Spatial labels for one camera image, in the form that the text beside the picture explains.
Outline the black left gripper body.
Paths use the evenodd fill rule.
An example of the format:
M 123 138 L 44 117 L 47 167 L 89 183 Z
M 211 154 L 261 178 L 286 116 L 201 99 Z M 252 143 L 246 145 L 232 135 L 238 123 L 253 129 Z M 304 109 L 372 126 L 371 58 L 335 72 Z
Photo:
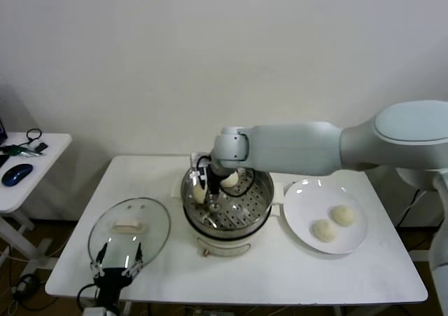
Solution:
M 94 278 L 94 283 L 100 289 L 121 290 L 132 283 L 132 276 L 126 268 L 105 268 Z

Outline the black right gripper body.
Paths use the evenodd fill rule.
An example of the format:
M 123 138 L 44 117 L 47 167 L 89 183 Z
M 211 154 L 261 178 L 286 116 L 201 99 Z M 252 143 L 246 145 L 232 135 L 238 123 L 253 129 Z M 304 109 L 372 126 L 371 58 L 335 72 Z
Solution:
M 221 188 L 222 176 L 217 175 L 211 164 L 206 167 L 206 182 L 210 194 L 219 194 Z

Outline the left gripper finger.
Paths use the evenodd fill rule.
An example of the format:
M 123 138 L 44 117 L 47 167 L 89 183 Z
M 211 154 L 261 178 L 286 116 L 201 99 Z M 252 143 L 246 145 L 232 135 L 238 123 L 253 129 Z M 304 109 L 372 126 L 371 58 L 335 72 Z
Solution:
M 107 243 L 103 245 L 103 247 L 98 251 L 95 260 L 90 262 L 90 269 L 93 274 L 93 278 L 98 278 L 104 275 L 104 271 L 102 270 L 102 261 L 104 260 L 104 256 L 107 250 Z
M 136 277 L 141 269 L 143 268 L 143 252 L 141 248 L 141 243 L 138 244 L 136 254 L 134 256 L 133 263 L 130 263 L 130 261 L 127 261 L 125 264 L 125 270 L 122 272 L 122 276 L 125 277 Z

